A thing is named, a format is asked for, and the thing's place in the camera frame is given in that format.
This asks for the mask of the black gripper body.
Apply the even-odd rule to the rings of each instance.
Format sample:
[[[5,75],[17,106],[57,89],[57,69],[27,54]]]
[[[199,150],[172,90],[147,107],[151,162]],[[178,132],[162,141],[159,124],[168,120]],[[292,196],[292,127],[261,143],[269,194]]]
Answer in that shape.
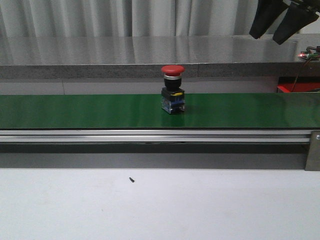
[[[284,0],[291,12],[320,12],[319,0]]]

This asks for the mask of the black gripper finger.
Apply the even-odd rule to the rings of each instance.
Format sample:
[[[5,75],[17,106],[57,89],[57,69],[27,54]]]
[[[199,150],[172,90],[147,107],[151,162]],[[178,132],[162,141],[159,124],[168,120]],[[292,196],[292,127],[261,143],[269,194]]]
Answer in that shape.
[[[308,5],[291,4],[272,39],[281,45],[296,32],[315,22],[319,18],[317,11],[316,8]]]
[[[288,7],[282,0],[258,0],[249,34],[259,39]]]

